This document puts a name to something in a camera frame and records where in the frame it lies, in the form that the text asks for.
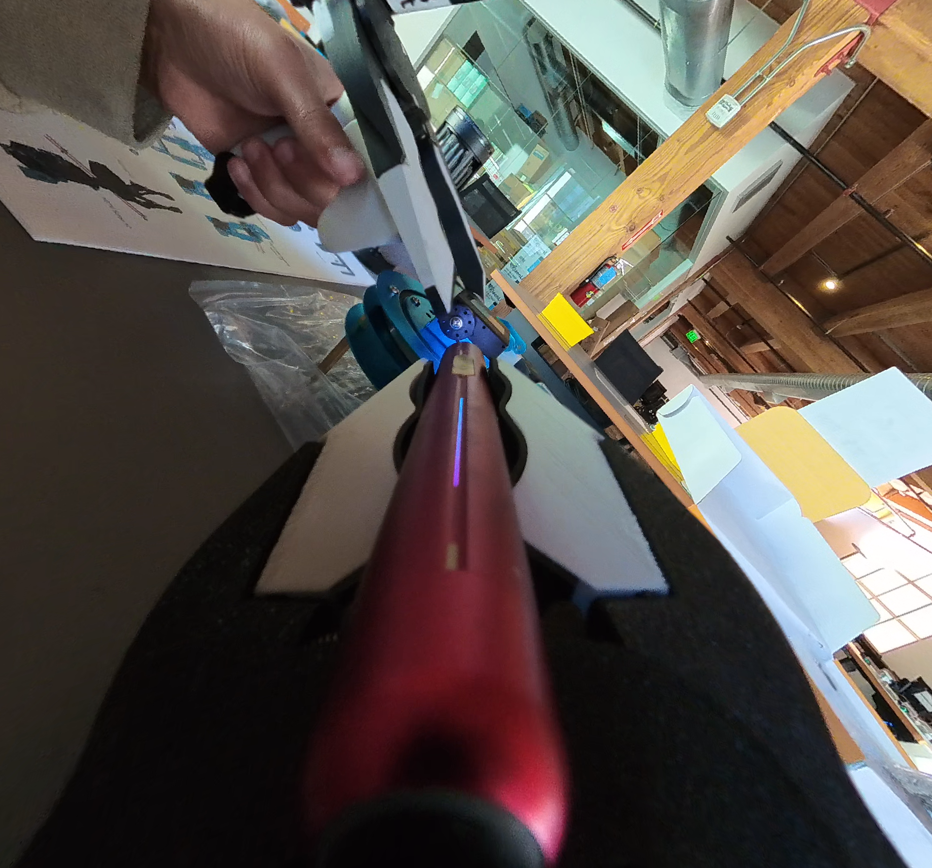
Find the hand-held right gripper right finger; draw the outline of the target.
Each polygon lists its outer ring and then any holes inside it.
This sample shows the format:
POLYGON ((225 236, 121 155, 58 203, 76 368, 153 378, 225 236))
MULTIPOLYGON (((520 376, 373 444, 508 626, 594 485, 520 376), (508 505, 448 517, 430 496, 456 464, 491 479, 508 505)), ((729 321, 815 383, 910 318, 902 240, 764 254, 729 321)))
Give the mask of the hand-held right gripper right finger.
POLYGON ((526 462, 514 488, 525 540, 596 594, 668 594, 668 583, 601 446, 601 435, 508 362, 505 412, 526 462))

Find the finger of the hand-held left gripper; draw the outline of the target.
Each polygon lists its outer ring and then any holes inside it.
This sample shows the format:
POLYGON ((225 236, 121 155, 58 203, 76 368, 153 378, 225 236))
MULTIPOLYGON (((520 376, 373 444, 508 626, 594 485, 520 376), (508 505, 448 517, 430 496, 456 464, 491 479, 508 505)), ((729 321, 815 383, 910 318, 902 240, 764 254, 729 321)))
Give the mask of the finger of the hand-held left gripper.
POLYGON ((441 229, 449 245, 456 276, 465 290, 481 296, 484 292, 484 269, 470 221, 462 207, 460 192, 455 189, 439 151, 436 133, 418 139, 417 151, 441 229))
POLYGON ((379 96, 386 107, 390 129, 402 147, 400 162, 378 176, 379 191, 413 264, 416 279, 424 288, 433 290, 439 304, 449 305, 455 265, 416 137, 384 79, 379 80, 379 96))

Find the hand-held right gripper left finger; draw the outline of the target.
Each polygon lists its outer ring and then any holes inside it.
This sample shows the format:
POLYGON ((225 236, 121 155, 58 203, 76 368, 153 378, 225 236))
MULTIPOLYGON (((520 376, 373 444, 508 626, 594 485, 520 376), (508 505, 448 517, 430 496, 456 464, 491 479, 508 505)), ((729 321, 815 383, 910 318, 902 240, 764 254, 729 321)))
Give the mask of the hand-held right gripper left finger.
POLYGON ((331 429, 255 586, 256 595, 325 593, 362 568, 398 478, 396 437, 414 413, 425 361, 331 429))

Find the black servo motor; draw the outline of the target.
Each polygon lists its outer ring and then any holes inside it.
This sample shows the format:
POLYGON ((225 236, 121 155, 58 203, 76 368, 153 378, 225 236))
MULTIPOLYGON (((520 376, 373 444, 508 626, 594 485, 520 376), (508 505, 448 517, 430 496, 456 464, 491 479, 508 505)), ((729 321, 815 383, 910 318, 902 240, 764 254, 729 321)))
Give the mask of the black servo motor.
POLYGON ((475 344, 489 360, 495 360, 509 349, 512 334, 504 322, 467 290, 453 297, 448 312, 438 316, 441 332, 454 342, 475 344))

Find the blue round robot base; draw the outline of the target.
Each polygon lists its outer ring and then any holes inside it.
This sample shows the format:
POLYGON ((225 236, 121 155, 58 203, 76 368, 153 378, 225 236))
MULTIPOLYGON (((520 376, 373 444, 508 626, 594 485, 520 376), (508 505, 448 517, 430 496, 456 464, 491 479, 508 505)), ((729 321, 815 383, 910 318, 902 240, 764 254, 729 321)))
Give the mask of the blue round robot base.
MULTIPOLYGON (((444 313, 434 309, 417 280, 400 272, 381 272, 361 303, 347 313, 345 342, 368 380, 382 389, 415 362, 428 361, 438 368, 449 347, 472 344, 454 342, 441 332, 437 319, 444 313)), ((496 360, 516 364, 527 344, 512 325, 501 320, 512 338, 509 349, 496 360)))

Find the red electric screwdriver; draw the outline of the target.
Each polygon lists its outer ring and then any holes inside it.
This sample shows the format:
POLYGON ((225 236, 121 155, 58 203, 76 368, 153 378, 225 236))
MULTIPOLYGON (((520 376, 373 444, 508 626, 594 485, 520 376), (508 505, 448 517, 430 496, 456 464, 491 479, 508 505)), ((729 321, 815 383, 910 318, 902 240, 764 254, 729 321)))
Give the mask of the red electric screwdriver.
POLYGON ((314 866, 554 866, 571 797, 483 354, 431 378, 320 708, 314 866))

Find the person's left forearm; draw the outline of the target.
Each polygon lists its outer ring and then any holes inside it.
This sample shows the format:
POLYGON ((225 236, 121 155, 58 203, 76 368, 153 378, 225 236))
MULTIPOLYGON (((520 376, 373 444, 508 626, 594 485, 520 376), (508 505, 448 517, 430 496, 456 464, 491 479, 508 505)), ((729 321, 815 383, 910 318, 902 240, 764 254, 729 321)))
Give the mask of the person's left forearm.
POLYGON ((141 86, 151 0, 1 0, 1 107, 147 144, 170 114, 141 86))

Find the glass partition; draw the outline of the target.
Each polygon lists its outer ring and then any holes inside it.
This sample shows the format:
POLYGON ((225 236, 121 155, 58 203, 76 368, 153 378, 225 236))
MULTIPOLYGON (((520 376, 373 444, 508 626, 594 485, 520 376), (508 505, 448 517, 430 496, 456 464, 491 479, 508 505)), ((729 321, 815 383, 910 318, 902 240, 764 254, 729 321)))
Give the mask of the glass partition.
POLYGON ((520 0, 452 14, 418 80, 435 130, 460 106, 493 146, 472 180, 489 175, 520 213, 483 264, 515 284, 665 140, 520 0))

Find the yellow board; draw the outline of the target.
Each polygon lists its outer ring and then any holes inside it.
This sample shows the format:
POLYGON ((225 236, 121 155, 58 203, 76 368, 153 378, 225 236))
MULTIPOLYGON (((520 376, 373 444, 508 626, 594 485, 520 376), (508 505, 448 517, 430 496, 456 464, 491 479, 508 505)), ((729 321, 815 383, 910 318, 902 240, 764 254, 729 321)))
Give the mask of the yellow board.
POLYGON ((560 292, 542 309, 540 318, 565 348, 575 347, 595 334, 578 306, 560 292))

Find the red fire extinguisher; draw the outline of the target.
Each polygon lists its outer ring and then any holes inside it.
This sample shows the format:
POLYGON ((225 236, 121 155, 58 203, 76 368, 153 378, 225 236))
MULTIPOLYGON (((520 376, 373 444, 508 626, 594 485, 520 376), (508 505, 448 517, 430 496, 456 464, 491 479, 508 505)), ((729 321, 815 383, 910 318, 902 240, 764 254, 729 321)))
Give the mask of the red fire extinguisher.
POLYGON ((614 265, 603 265, 570 294, 570 300, 579 307, 587 305, 617 278, 617 273, 618 271, 614 265))

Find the yellow hanging panel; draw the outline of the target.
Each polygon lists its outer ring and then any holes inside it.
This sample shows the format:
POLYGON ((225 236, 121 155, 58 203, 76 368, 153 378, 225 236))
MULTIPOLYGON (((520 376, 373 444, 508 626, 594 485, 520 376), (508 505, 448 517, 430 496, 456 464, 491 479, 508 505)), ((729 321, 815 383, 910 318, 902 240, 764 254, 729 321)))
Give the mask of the yellow hanging panel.
POLYGON ((813 523, 864 506, 872 497, 866 481, 797 409, 769 409, 736 432, 813 523))

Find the printed instruction sheet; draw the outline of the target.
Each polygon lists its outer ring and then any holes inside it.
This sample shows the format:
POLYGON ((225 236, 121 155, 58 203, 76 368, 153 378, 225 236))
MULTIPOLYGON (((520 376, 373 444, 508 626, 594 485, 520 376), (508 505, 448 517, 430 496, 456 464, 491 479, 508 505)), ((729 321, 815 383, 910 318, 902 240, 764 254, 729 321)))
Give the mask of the printed instruction sheet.
POLYGON ((212 155, 173 120, 148 147, 49 111, 1 113, 2 202, 36 241, 338 285, 375 283, 306 224, 239 220, 205 188, 212 155))

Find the wooden ceiling beam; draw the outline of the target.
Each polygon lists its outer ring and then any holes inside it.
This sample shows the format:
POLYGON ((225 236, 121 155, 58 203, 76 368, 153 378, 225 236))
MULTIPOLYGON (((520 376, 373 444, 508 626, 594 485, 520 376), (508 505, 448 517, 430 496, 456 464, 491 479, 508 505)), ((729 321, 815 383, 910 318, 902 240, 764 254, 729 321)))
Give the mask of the wooden ceiling beam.
MULTIPOLYGON (((812 0, 794 47, 838 29, 866 22, 852 0, 812 0)), ((523 288, 548 303, 558 292, 573 292, 607 259, 622 254, 638 237, 668 216, 709 180, 832 67, 854 34, 803 52, 754 96, 723 129, 705 118, 722 94, 733 94, 775 55, 788 36, 790 18, 777 33, 674 131, 581 226, 523 280, 523 288)))

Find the silver ventilation duct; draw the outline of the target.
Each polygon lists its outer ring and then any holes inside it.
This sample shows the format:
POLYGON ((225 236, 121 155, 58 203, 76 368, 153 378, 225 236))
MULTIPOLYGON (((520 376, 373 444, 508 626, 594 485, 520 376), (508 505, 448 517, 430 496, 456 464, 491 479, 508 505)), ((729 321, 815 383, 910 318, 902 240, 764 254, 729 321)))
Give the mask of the silver ventilation duct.
POLYGON ((734 0, 658 2, 666 93, 691 112, 721 84, 734 0))

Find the spiral silver duct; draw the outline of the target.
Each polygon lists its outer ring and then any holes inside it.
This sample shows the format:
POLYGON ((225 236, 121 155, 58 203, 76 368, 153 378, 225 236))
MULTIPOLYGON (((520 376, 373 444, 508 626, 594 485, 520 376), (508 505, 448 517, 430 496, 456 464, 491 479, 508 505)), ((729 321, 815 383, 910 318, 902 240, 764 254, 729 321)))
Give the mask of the spiral silver duct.
POLYGON ((703 385, 726 392, 739 390, 768 399, 817 401, 873 377, 869 373, 714 373, 698 379, 703 385))

